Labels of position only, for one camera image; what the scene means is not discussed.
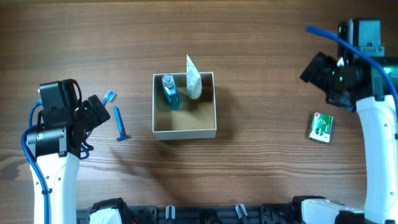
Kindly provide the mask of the green soap box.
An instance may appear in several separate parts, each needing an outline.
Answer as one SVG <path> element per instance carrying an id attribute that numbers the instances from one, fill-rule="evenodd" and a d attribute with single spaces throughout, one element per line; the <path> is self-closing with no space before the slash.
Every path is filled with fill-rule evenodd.
<path id="1" fill-rule="evenodd" d="M 315 112 L 310 127 L 309 139 L 322 143 L 329 143 L 331 139 L 332 124 L 332 116 Z"/>

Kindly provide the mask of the blue mouthwash bottle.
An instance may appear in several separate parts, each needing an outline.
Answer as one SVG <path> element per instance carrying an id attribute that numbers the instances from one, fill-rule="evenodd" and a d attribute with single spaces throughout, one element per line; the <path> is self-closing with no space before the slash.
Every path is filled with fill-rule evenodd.
<path id="1" fill-rule="evenodd" d="M 165 93 L 165 97 L 168 105 L 173 110 L 180 109 L 180 98 L 178 95 L 177 84 L 174 80 L 174 76 L 171 74 L 164 74 L 162 76 L 162 87 Z"/>

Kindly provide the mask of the white toothpaste tube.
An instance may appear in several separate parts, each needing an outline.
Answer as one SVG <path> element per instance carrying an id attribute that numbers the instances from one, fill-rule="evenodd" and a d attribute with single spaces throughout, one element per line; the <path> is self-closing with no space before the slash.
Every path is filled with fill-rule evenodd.
<path id="1" fill-rule="evenodd" d="M 198 99 L 202 93 L 201 75 L 187 55 L 187 92 L 191 99 Z"/>

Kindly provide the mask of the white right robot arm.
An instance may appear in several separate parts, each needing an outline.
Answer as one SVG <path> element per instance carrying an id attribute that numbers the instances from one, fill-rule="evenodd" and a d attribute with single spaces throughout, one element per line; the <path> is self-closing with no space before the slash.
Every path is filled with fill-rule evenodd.
<path id="1" fill-rule="evenodd" d="M 367 172 L 364 221 L 397 223 L 397 110 L 387 82 L 363 59 L 338 66 L 321 52 L 300 78 L 321 89 L 326 103 L 358 114 Z"/>

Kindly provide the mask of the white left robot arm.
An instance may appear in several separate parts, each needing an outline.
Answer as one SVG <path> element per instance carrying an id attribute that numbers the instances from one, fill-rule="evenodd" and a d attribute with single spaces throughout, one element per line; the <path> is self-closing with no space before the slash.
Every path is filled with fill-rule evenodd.
<path id="1" fill-rule="evenodd" d="M 76 223 L 76 182 L 80 161 L 93 150 L 89 133 L 110 118 L 102 101 L 92 95 L 76 106 L 41 98 L 43 109 L 29 127 L 21 146 L 34 181 L 34 223 Z"/>

